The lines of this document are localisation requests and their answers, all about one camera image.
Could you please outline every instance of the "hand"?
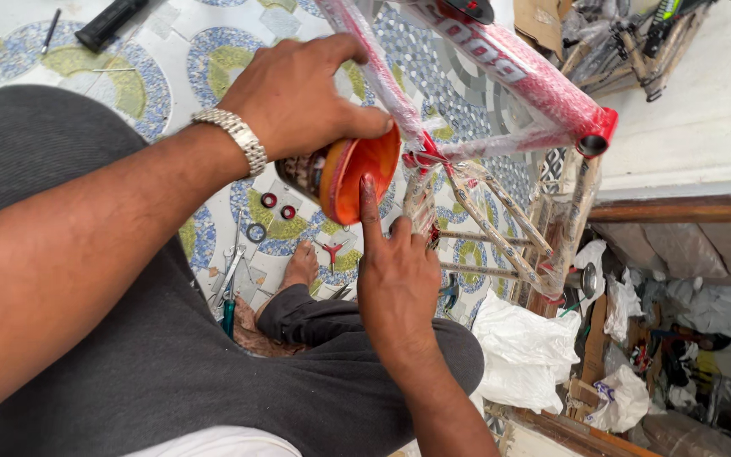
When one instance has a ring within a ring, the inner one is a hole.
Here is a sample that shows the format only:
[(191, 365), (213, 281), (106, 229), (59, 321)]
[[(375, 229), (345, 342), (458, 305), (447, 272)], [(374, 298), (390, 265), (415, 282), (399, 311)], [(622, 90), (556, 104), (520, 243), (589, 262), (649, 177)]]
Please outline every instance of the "hand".
[(354, 105), (335, 88), (335, 72), (351, 58), (368, 61), (347, 33), (260, 48), (218, 108), (250, 126), (269, 160), (311, 154), (340, 138), (379, 138), (391, 130), (391, 116)]
[(374, 178), (360, 179), (360, 219), (365, 253), (360, 261), (357, 296), (371, 345), (389, 372), (412, 362), (420, 352), (439, 350), (431, 320), (441, 286), (436, 253), (411, 221), (399, 217), (391, 238), (382, 236)]

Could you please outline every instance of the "mosaic tiled floor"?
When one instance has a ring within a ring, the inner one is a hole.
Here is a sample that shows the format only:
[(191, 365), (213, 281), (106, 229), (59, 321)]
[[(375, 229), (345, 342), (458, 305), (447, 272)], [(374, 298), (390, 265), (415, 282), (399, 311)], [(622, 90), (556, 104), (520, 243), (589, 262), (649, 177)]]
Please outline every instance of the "mosaic tiled floor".
[[(92, 55), (72, 34), (109, 3), (0, 0), (0, 87), (56, 85), (85, 94), (112, 107), (140, 135), (154, 141), (182, 128), (201, 107), (217, 103), (258, 47), (272, 46), (283, 38), (307, 41), (331, 33), (312, 0), (152, 0), (118, 31), (103, 53)], [(41, 57), (38, 51), (58, 6), (63, 11), (61, 20), (48, 55)], [(435, 140), (483, 138), (520, 129), (526, 122), (500, 85), (403, 12), (400, 5), (376, 3), (373, 19), (388, 63), (409, 98), (423, 116), (441, 116), (447, 122), (447, 127), (434, 132)], [(92, 72), (100, 68), (137, 70)], [(353, 63), (338, 71), (335, 82), (352, 102), (379, 105)], [(513, 198), (527, 207), (532, 181), (525, 158), (483, 162)], [(464, 208), (455, 203), (443, 177), (435, 179), (440, 223), (450, 229), (478, 231)], [(401, 213), (405, 186), (400, 168), (381, 206), (386, 231)], [(264, 192), (278, 196), (276, 208), (266, 209), (259, 203)], [(277, 211), (286, 202), (297, 208), (297, 216), (289, 221)], [(502, 233), (518, 235), (518, 227), (489, 193), (483, 206)], [(223, 252), (234, 244), (239, 208), (239, 244), (246, 244), (247, 251), (236, 283), (253, 309), (276, 291), (299, 240), (332, 244), (352, 240), (338, 254), (335, 274), (328, 268), (329, 255), (316, 248), (321, 263), (320, 277), (313, 285), (317, 296), (328, 297), (356, 280), (362, 252), (360, 228), (332, 223), (317, 205), (284, 186), (270, 166), (258, 179), (236, 182), (216, 193), (180, 230), (203, 290), (218, 289), (224, 278)], [(267, 239), (258, 245), (245, 235), (251, 222), (267, 227)], [(442, 243), (440, 257), (462, 264), (509, 267), (490, 245), (476, 242)], [(452, 316), (465, 325), (471, 325), (488, 288), (502, 297), (511, 289), (508, 281), (481, 275), (459, 275), (459, 282), (462, 296)]]

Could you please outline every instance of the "dark grey trousers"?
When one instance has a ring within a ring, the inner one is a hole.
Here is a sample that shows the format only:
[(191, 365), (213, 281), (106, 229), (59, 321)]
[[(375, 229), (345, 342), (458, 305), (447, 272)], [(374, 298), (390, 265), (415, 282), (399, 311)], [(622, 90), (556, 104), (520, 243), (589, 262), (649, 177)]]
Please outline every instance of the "dark grey trousers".
[[(0, 209), (145, 146), (80, 95), (1, 88)], [(253, 358), (214, 322), (192, 280), (172, 238), (80, 344), (0, 405), (0, 455), (118, 455), (214, 425), (274, 433), (307, 457), (386, 455), (413, 438), (355, 304), (284, 290), (259, 326), (313, 349)], [(434, 327), (450, 371), (472, 392), (483, 370), (478, 343), (450, 321)]]

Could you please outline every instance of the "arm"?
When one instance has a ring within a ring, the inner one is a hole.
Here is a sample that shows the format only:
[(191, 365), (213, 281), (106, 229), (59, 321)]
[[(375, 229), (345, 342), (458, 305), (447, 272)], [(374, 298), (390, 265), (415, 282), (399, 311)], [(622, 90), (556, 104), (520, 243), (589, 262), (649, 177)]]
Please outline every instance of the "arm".
[[(259, 50), (218, 107), (269, 160), (391, 126), (341, 99), (333, 75), (364, 50), (348, 35)], [(197, 124), (0, 211), (0, 402), (74, 347), (201, 203), (249, 172), (229, 135)], [(3, 306), (15, 303), (18, 306)]]
[(411, 234), (406, 217), (382, 236), (374, 180), (360, 181), (365, 254), (357, 281), (360, 315), (382, 365), (402, 390), (425, 456), (498, 455), (486, 424), (450, 374), (431, 320), (440, 285), (439, 258)]

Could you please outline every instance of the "bare foot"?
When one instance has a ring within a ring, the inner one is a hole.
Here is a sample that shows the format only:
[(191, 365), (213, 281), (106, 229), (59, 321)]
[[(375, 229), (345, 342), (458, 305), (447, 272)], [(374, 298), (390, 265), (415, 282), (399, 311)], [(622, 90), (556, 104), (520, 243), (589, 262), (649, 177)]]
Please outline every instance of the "bare foot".
[[(278, 295), (280, 291), (287, 287), (294, 286), (296, 284), (306, 284), (307, 286), (311, 286), (315, 278), (318, 277), (319, 267), (318, 255), (315, 254), (315, 251), (312, 248), (312, 242), (304, 240), (298, 243), (298, 247), (295, 249), (295, 254), (292, 255), (292, 258), (287, 264), (287, 269), (283, 272), (283, 281), (281, 281), (281, 286), (279, 286), (278, 292), (275, 292), (275, 295)], [(256, 311), (256, 323), (258, 323), (261, 313), (264, 311), (264, 308), (267, 307), (270, 300), (272, 300), (272, 297), (262, 304), (258, 311)]]

